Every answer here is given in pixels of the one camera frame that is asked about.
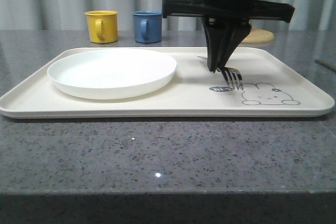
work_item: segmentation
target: blue mug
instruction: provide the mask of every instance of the blue mug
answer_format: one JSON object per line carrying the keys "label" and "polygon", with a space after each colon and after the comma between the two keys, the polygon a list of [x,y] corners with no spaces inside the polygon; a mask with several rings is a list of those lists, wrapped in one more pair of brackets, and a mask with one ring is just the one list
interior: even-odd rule
{"label": "blue mug", "polygon": [[162,40],[162,13],[140,10],[133,13],[135,41],[155,43]]}

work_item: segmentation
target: yellow mug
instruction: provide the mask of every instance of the yellow mug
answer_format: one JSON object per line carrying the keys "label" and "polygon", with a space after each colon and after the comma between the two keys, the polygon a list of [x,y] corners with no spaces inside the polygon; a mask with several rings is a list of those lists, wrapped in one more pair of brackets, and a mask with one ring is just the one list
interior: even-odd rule
{"label": "yellow mug", "polygon": [[118,40],[118,12],[114,10],[91,10],[85,12],[90,41],[110,43]]}

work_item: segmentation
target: white tray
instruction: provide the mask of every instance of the white tray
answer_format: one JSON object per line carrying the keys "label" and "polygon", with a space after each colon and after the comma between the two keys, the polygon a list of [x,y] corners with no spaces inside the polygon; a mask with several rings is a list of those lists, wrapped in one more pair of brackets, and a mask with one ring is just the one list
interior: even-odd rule
{"label": "white tray", "polygon": [[176,74],[165,87],[140,97],[88,100],[59,91],[47,77],[56,60],[79,52],[70,49],[40,68],[0,98],[5,116],[29,118],[99,118],[139,116],[308,117],[330,112],[334,100],[268,52],[237,48],[227,63],[239,69],[244,91],[229,91],[221,73],[208,71],[206,48],[147,48],[170,54]]}

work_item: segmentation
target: mug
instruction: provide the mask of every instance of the mug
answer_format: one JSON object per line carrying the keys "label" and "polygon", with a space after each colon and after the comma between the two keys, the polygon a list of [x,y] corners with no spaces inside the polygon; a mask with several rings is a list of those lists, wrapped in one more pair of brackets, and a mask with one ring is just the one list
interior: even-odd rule
{"label": "mug", "polygon": [[90,41],[110,43],[118,40],[118,12],[114,10],[91,10],[85,12]]}
{"label": "mug", "polygon": [[140,10],[133,13],[135,41],[155,43],[162,40],[162,13]]}

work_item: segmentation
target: metal fork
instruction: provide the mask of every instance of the metal fork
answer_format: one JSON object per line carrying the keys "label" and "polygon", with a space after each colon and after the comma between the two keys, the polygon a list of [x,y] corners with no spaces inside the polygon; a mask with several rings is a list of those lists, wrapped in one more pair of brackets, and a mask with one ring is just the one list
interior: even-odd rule
{"label": "metal fork", "polygon": [[230,90],[244,90],[241,74],[236,68],[218,68],[222,72],[223,77],[227,83],[227,86]]}

